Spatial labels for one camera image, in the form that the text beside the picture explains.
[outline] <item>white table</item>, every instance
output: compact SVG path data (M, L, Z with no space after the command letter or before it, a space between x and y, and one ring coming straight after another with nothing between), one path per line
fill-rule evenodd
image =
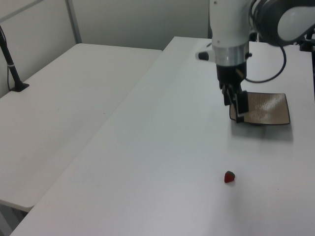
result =
M311 55L286 47L278 79L243 83L288 98L291 125L257 127L229 120L216 66L194 57L208 43L174 38L12 236L314 235ZM251 52L249 78L282 65Z
M78 44L0 99L0 204L29 211L161 54Z

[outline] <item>red strawberry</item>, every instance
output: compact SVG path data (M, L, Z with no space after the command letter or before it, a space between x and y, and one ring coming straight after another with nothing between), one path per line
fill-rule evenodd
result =
M225 173L225 176L224 176L224 182L225 183L230 183L230 182L234 181L234 179L235 179L235 175L233 172L228 171Z

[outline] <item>brown tray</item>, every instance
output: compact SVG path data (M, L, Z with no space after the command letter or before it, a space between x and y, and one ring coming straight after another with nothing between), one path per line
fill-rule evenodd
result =
M248 92L249 112L244 123L257 125L290 124L289 108L284 93ZM234 106L230 106L230 119L235 120Z

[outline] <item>black cable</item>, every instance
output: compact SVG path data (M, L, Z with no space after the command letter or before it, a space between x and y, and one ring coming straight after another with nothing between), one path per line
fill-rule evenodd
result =
M5 40L5 44L7 45L7 43L6 43L6 37L5 37L5 34L4 34L4 32L3 32L3 30L2 30L2 27L1 27L1 26L0 26L0 31L1 31L1 34L3 35L4 40Z
M280 46L280 48L281 48L281 51L282 51L282 53L283 53L283 65L282 65L282 68L280 69L280 71L279 71L275 76L273 76L273 77L271 77L271 78L269 78L269 79L267 79L267 80L260 80L260 81L250 80L250 79L248 79L248 78L245 78L245 80L248 81L248 82L251 82L251 83L261 84L261 83L269 82L269 81L271 81L271 80L277 78L277 77L283 72L283 70L284 70L284 68L285 68L285 66L286 66L286 54L285 54L285 50L284 50L284 48L283 48L282 46Z
M9 66L7 67L7 84L8 84L8 90L11 91L10 84L9 84Z
M5 34L4 34L3 29L2 29L1 26L0 26L0 31L1 31L1 34L3 35L5 44L6 44L6 46L7 46L6 37L5 37ZM7 79L6 79L6 81L7 81L7 84L8 84L8 90L11 91L11 89L10 89L10 84L9 84L9 66L7 66Z
M252 14L252 7L254 6L254 4L255 4L256 1L257 1L257 0L253 0L252 3L251 3L251 6L250 6L250 17L252 18L252 23L253 23L253 24L254 24L254 16L253 16L253 14ZM284 50L284 48L277 42L277 40L275 40L273 37L271 37L271 38L272 38L272 39L274 40L274 42L280 47L280 49L281 49L281 51L282 51L282 54L283 54L283 65L282 65L280 71L279 71L276 75L274 75L273 77L271 77L271 78L269 78L269 79L266 79L266 80L255 81L255 80L250 80L250 79L248 79L248 78L245 78L245 80L246 80L247 82L254 83L254 84L262 84L262 83L269 82L269 81L271 81L271 80L277 78L277 77L283 72L283 70L284 70L284 68L285 68L285 66L286 66L286 53L285 53L285 50Z

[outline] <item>black stand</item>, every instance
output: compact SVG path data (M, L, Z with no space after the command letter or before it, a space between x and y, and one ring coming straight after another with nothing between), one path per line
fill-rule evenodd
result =
M15 82L15 87L12 88L11 90L15 91L15 92L21 92L21 91L23 91L24 89L26 89L30 85L24 84L20 80L19 74L16 71L15 65L14 65L12 57L11 57L11 54L10 54L9 49L7 47L6 39L4 37L2 29L0 29L0 31L1 31L0 32L0 47L2 49L2 52L3 52L3 55L5 57L6 63L7 63L8 67L9 67L9 69L11 71L12 77L13 77L14 82Z
M313 61L313 80L314 80L314 94L315 94L315 39L312 39L314 30L310 31L305 39L302 39L300 42L300 51L303 52L311 52L312 53L312 61Z

